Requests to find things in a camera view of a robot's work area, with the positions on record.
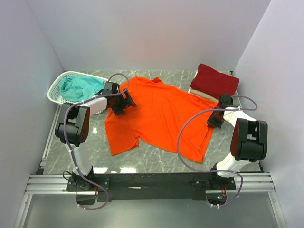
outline t-shirt sleeve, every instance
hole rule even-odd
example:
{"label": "t-shirt sleeve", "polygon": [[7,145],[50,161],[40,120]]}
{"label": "t-shirt sleeve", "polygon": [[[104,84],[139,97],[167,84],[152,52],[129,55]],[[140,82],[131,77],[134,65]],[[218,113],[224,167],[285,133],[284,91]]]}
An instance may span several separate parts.
{"label": "t-shirt sleeve", "polygon": [[128,126],[121,123],[105,121],[106,135],[112,155],[116,155],[139,146],[138,137]]}

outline teal cloth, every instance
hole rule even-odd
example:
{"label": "teal cloth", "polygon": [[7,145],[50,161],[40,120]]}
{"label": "teal cloth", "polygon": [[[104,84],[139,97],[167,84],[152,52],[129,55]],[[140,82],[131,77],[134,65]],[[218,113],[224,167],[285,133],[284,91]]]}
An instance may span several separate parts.
{"label": "teal cloth", "polygon": [[69,101],[80,102],[93,97],[105,82],[102,79],[88,76],[65,77],[59,82],[60,95]]}

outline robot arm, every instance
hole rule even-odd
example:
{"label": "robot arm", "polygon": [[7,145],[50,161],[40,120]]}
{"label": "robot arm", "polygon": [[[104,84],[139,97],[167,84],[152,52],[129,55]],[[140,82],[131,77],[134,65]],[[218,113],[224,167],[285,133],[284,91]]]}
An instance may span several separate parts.
{"label": "robot arm", "polygon": [[[209,127],[221,128],[224,120],[234,127],[230,153],[216,164],[216,170],[239,171],[243,166],[262,160],[267,154],[267,123],[245,114],[240,107],[233,106],[230,95],[222,95],[218,107],[238,111],[214,111],[208,119]],[[218,172],[221,177],[233,177],[231,172]]]}
{"label": "robot arm", "polygon": [[[95,96],[101,95],[111,95],[119,92],[119,85],[117,83],[106,82],[103,90],[99,91]],[[136,106],[132,100],[128,91],[123,95],[108,96],[108,97],[98,97],[83,105],[76,106],[71,109],[68,114],[68,121],[66,125],[66,133],[69,143],[71,144],[78,168],[81,172],[88,176],[89,173],[93,172],[93,167],[89,158],[87,156],[86,150],[86,139],[89,134],[89,121],[90,117],[104,109],[110,107],[114,111],[115,115],[124,114],[124,109],[129,106]],[[63,133],[63,123],[65,118],[65,113],[67,109],[72,105],[72,103],[64,103],[61,107],[58,122],[55,128],[55,135],[60,139],[62,143],[65,144],[67,150],[70,148],[66,144],[64,133]],[[78,175],[76,167],[73,164],[73,173]]]}

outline red folded towel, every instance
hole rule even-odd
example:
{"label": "red folded towel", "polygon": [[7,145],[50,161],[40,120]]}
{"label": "red folded towel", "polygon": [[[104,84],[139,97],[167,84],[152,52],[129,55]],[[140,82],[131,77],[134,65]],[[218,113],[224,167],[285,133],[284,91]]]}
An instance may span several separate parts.
{"label": "red folded towel", "polygon": [[218,99],[222,94],[234,95],[238,83],[238,78],[220,73],[205,64],[200,64],[198,73],[190,87]]}

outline beige folded cloth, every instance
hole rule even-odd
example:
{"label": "beige folded cloth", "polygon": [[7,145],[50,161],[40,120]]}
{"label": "beige folded cloth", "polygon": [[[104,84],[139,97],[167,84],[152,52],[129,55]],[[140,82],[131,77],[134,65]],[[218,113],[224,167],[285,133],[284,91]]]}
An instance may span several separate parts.
{"label": "beige folded cloth", "polygon": [[214,102],[216,102],[216,103],[219,102],[218,99],[216,99],[216,98],[214,98],[214,97],[212,97],[212,96],[210,96],[210,95],[208,95],[208,94],[206,94],[206,93],[203,93],[203,92],[201,92],[201,91],[192,89],[192,88],[190,88],[189,93],[190,93],[190,94],[197,95],[197,96],[204,97],[204,98],[206,98],[206,99],[208,99],[208,100],[211,100],[211,101],[214,101]]}

